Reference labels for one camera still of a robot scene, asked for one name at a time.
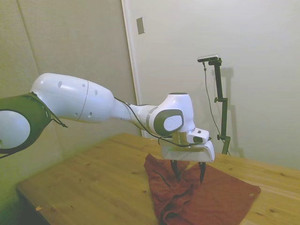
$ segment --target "black cable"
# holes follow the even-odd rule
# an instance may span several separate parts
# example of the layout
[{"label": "black cable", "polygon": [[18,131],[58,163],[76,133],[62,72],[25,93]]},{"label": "black cable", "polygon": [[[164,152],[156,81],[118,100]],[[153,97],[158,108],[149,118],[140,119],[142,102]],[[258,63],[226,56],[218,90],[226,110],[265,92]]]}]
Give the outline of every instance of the black cable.
[{"label": "black cable", "polygon": [[202,63],[203,66],[204,66],[204,73],[205,73],[205,89],[206,89],[206,93],[207,93],[207,98],[208,98],[208,103],[210,104],[210,114],[211,114],[211,117],[212,117],[212,120],[214,121],[214,124],[216,125],[216,128],[217,128],[217,131],[219,133],[219,136],[221,136],[221,133],[220,133],[220,130],[217,126],[217,123],[215,121],[215,118],[214,118],[214,115],[212,114],[212,110],[211,110],[211,103],[210,103],[210,95],[208,94],[208,90],[207,90],[207,82],[206,82],[206,67],[205,67],[205,62]]},{"label": "black cable", "polygon": [[159,144],[159,140],[160,140],[160,139],[163,140],[163,141],[165,141],[165,142],[169,142],[169,143],[171,143],[171,144],[174,144],[174,145],[176,145],[176,146],[178,146],[178,147],[183,147],[183,148],[184,148],[184,147],[189,147],[189,146],[192,146],[192,145],[198,145],[198,144],[199,144],[199,143],[177,144],[177,143],[174,143],[174,142],[171,142],[171,141],[165,139],[166,137],[159,137],[159,136],[156,136],[156,135],[150,133],[150,131],[149,131],[149,130],[148,130],[148,129],[140,122],[140,120],[138,119],[136,113],[133,111],[133,109],[130,107],[129,104],[127,104],[126,102],[124,102],[124,101],[122,101],[122,100],[120,100],[120,99],[118,99],[118,98],[116,98],[116,97],[114,97],[114,98],[115,98],[116,100],[120,101],[121,103],[125,104],[125,105],[131,110],[131,112],[132,112],[133,115],[135,116],[136,120],[139,122],[139,124],[142,126],[142,128],[143,128],[148,134],[150,134],[151,136],[153,136],[153,137],[155,137],[155,138],[158,138],[158,144]]}]

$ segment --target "red towel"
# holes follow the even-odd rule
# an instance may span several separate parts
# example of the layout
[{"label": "red towel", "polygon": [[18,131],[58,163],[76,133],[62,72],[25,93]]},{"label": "red towel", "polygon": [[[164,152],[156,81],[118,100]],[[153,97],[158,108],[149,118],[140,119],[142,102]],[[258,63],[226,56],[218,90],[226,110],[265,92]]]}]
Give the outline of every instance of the red towel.
[{"label": "red towel", "polygon": [[199,164],[178,161],[177,181],[169,160],[146,157],[154,210],[160,225],[238,225],[261,189],[206,165],[200,185]]}]

